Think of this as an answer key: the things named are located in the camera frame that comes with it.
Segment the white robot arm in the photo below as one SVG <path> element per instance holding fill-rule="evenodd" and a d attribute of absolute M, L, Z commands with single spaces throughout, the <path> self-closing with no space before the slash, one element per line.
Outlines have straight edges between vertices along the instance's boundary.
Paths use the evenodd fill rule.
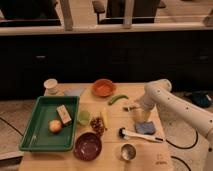
<path fill-rule="evenodd" d="M 168 79 L 147 82 L 139 106 L 144 111 L 151 111 L 156 104 L 161 104 L 196 129 L 209 142 L 203 171 L 213 171 L 213 113 L 173 95 L 171 90 Z"/>

